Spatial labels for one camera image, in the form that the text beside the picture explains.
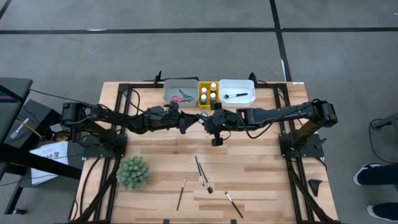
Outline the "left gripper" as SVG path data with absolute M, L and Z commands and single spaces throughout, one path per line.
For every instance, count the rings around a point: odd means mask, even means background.
M 154 106 L 145 111 L 145 125 L 148 130 L 161 130 L 170 128 L 189 128 L 200 119 L 198 114 L 179 112 L 179 104 L 170 102 L 162 106 Z

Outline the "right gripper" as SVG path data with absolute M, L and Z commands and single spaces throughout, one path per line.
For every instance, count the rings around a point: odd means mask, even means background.
M 221 131 L 238 131 L 238 115 L 232 111 L 222 108 L 221 103 L 211 104 L 212 115 L 203 113 L 202 126 L 209 134 L 215 134 Z

